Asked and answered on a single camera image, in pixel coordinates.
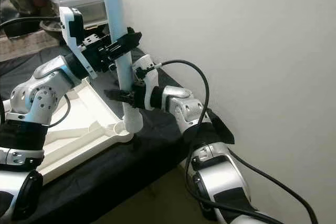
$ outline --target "cable connector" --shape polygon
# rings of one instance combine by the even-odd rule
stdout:
[[[137,68],[135,71],[136,76],[140,79],[143,80],[146,77],[146,74],[154,69],[158,69],[162,67],[162,63],[156,64],[153,67],[147,68],[147,69],[141,69]]]

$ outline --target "light blue pipe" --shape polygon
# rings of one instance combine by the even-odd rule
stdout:
[[[122,0],[104,0],[107,18],[109,22],[112,41],[116,41],[127,33],[127,26],[124,22]],[[127,53],[115,61],[117,67],[120,89],[131,91],[134,82],[132,71],[131,53]],[[136,133],[143,127],[142,115],[139,109],[134,109],[127,103],[123,103],[124,121],[126,130]]]

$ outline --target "white wall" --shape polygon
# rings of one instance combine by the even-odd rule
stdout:
[[[234,149],[279,178],[334,223],[336,197],[336,0],[124,0],[128,24],[156,61],[186,59],[211,85],[210,106]],[[203,99],[201,79],[165,68]],[[248,170],[253,203],[285,223],[304,208]]]

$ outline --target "clear plastic bin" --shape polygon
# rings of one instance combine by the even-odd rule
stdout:
[[[83,15],[84,28],[107,23],[104,0],[50,0],[55,13],[60,6],[75,7]]]

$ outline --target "white bracket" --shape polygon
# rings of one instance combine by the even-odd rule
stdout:
[[[154,66],[154,63],[151,59],[150,55],[142,56],[139,60],[137,60],[133,66],[132,69],[135,72],[137,68],[141,68],[142,70],[151,68]],[[154,108],[151,106],[151,95],[153,92],[153,89],[155,86],[159,86],[159,74],[156,69],[153,69],[152,71],[148,72],[146,74],[146,77],[143,79],[143,81],[146,84],[146,94],[145,94],[145,108],[146,110],[154,110]]]
[[[60,16],[60,19],[61,19],[62,35],[63,35],[63,38],[64,38],[66,44],[70,48],[70,50],[78,58],[80,63],[82,63],[84,68],[89,73],[90,77],[94,79],[94,78],[97,77],[96,72],[94,71],[93,67],[90,65],[88,60],[81,53],[80,48],[77,46],[76,37],[71,37],[71,35],[70,35],[70,22],[75,21],[75,16],[74,16],[74,13],[73,13],[74,11],[78,12],[78,10],[71,9],[70,7],[61,6],[59,8],[59,16]]]

